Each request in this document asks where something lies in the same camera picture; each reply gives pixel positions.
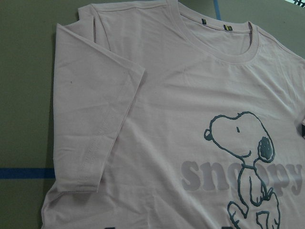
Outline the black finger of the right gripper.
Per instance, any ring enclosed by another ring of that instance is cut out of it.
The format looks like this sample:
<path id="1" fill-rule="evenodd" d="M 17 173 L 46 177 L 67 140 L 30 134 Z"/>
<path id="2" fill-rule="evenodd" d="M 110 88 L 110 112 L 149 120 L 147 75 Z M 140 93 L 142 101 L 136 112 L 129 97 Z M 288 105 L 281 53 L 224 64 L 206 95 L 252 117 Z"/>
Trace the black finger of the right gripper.
<path id="1" fill-rule="evenodd" d="M 302 138 L 305 138 L 305 119 L 301 123 L 301 135 Z"/>

